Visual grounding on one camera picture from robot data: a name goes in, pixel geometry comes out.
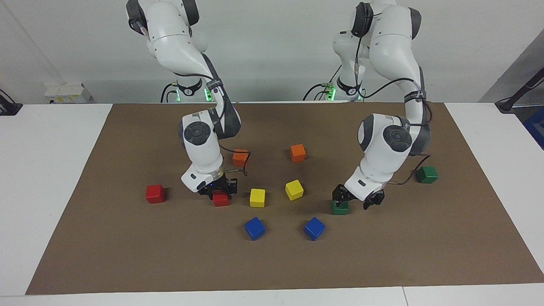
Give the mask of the blue wooden cube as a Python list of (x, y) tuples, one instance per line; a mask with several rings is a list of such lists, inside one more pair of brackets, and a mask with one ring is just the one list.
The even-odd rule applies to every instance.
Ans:
[(317, 217), (312, 217), (303, 227), (303, 232), (311, 241), (316, 241), (325, 231), (325, 224)]
[(253, 217), (244, 224), (244, 230), (252, 241), (258, 240), (266, 232), (264, 223), (258, 218)]

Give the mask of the brown paper table mat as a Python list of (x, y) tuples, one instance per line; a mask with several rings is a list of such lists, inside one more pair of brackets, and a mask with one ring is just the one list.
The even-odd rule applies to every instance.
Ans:
[[(544, 283), (536, 263), (445, 105), (434, 103), (439, 178), (388, 185), (379, 206), (332, 215), (332, 191), (359, 164), (361, 121), (402, 116), (400, 103), (239, 104), (242, 128), (223, 145), (251, 151), (227, 207), (181, 182), (189, 167), (177, 126), (204, 105), (111, 108), (27, 294), (277, 290)], [(292, 162), (292, 145), (306, 159)], [(299, 180), (303, 197), (285, 184)], [(150, 204), (148, 185), (166, 200)], [(250, 207), (252, 188), (266, 190)], [(244, 224), (266, 232), (252, 241)], [(312, 217), (326, 226), (311, 241)]]

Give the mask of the black stand with pole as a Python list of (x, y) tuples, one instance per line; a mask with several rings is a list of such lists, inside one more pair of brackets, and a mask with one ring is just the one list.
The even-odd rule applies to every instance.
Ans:
[(515, 103), (519, 101), (522, 96), (537, 88), (543, 82), (544, 66), (540, 68), (540, 70), (536, 72), (536, 74), (532, 78), (530, 78), (530, 80), (525, 83), (520, 89), (518, 89), (518, 91), (515, 92), (513, 95), (495, 102), (495, 106), (501, 113), (513, 113), (513, 106), (515, 105)]

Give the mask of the white power strip box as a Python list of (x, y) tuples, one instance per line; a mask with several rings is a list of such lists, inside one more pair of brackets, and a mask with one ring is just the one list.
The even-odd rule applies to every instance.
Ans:
[(93, 100), (90, 92), (82, 83), (66, 83), (57, 85), (45, 83), (45, 97), (49, 104), (53, 103), (90, 103)]

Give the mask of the blue crate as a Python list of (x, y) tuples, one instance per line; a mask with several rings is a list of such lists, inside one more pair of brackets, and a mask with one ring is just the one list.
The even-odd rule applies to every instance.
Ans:
[(523, 126), (544, 150), (544, 106), (524, 120)]

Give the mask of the black clamp mount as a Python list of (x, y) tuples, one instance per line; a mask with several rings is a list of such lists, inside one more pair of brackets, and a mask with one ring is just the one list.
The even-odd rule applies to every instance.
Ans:
[(22, 108), (4, 90), (0, 89), (0, 116), (15, 116)]

